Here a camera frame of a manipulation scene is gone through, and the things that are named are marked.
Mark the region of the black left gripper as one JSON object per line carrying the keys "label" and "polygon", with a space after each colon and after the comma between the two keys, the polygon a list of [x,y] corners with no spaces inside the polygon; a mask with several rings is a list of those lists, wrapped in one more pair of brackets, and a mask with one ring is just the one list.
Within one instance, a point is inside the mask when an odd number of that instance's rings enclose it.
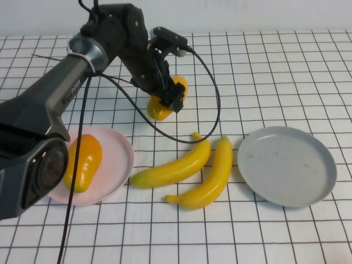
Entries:
{"label": "black left gripper", "polygon": [[120,58],[135,86],[161,98],[160,104],[175,113],[183,109],[185,79],[171,78],[165,57],[177,51],[178,45],[169,41],[120,43]]}

